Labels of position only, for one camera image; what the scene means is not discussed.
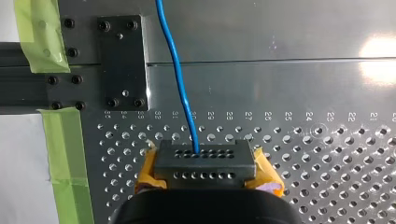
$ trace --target metal panel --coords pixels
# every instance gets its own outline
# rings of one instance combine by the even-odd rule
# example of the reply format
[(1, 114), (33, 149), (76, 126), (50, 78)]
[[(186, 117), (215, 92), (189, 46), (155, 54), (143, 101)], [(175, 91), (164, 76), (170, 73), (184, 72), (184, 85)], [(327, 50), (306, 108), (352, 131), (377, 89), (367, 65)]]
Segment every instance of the metal panel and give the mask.
[[(64, 42), (79, 49), (70, 63), (98, 63), (97, 16), (143, 17), (147, 62), (171, 62), (154, 1), (60, 1)], [(183, 62), (395, 57), (396, 8), (381, 2), (204, 0), (164, 2)]]
[[(395, 64), (212, 63), (183, 69), (200, 141), (247, 139), (263, 146), (288, 188), (284, 199), (305, 223), (392, 223)], [(148, 74), (150, 111), (87, 107), (81, 114), (96, 223), (106, 223), (133, 196), (146, 139), (157, 145), (177, 135), (174, 143), (190, 142), (172, 66), (150, 67)]]

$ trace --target blue wire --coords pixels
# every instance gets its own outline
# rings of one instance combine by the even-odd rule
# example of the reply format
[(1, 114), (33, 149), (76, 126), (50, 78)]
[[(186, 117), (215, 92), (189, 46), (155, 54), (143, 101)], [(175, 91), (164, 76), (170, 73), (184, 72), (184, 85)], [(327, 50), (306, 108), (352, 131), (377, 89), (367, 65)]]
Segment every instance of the blue wire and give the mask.
[(157, 13), (158, 13), (158, 18), (160, 19), (161, 27), (163, 28), (163, 34), (165, 35), (169, 50), (171, 51), (173, 65), (176, 73), (178, 95), (180, 96), (181, 103), (183, 104), (184, 113), (186, 114), (186, 119), (189, 124), (192, 146), (194, 148), (194, 153), (198, 154), (199, 153), (198, 135), (195, 130), (194, 120), (192, 119), (189, 99), (187, 98), (186, 90), (184, 88), (183, 71), (181, 70), (180, 60), (178, 59), (176, 45), (172, 38), (172, 34), (169, 30), (168, 23), (165, 18), (165, 14), (163, 13), (163, 1), (155, 0), (155, 3), (157, 4)]

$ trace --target green tape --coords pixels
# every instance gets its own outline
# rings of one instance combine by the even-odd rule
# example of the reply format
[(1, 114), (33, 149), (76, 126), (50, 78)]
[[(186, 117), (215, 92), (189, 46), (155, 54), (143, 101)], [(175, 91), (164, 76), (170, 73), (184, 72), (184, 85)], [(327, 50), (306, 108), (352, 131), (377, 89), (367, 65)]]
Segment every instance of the green tape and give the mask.
[(32, 73), (70, 73), (57, 0), (14, 0), (21, 48)]
[(75, 108), (40, 112), (59, 223), (93, 224), (79, 112)]

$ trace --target perforated aluminum plate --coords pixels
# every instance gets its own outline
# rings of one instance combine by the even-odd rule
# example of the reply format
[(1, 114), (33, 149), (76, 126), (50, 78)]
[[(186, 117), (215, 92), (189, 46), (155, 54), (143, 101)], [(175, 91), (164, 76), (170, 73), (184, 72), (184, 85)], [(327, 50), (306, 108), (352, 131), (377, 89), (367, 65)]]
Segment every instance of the perforated aluminum plate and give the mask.
[[(263, 147), (305, 223), (391, 224), (395, 79), (371, 74), (390, 63), (214, 63), (184, 72), (200, 141)], [(97, 223), (133, 196), (148, 139), (190, 143), (172, 66), (149, 67), (148, 86), (149, 112), (82, 113)]]

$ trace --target screw head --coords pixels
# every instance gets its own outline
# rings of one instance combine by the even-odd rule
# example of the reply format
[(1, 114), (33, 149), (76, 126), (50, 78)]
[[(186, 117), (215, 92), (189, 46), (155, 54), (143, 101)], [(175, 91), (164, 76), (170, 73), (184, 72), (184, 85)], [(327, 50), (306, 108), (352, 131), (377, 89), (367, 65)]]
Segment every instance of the screw head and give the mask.
[(82, 82), (82, 77), (81, 76), (72, 76), (72, 83), (78, 85)]
[(135, 99), (134, 100), (134, 106), (142, 107), (143, 105), (145, 105), (145, 100), (143, 100), (143, 99)]
[(62, 104), (61, 104), (61, 102), (55, 101), (55, 102), (52, 103), (51, 107), (54, 110), (62, 109)]
[(117, 107), (119, 103), (120, 103), (119, 100), (116, 98), (107, 101), (107, 104), (111, 107)]
[(139, 24), (137, 23), (137, 21), (129, 21), (128, 23), (126, 23), (126, 27), (131, 30), (137, 30)]
[(77, 110), (83, 110), (83, 109), (85, 109), (85, 103), (82, 102), (82, 101), (76, 102), (76, 109), (77, 109)]
[(58, 82), (59, 82), (59, 80), (58, 80), (57, 77), (49, 77), (49, 78), (47, 79), (47, 81), (48, 81), (48, 83), (49, 83), (50, 85), (52, 85), (52, 86), (58, 84)]
[(110, 22), (108, 22), (108, 21), (100, 21), (98, 28), (99, 28), (99, 30), (101, 30), (103, 32), (108, 32), (110, 30), (110, 28), (111, 28)]
[(69, 57), (76, 58), (78, 56), (78, 54), (79, 54), (78, 49), (70, 48), (67, 50), (67, 55)]
[(73, 29), (75, 27), (75, 21), (70, 18), (64, 19), (64, 26), (69, 29)]

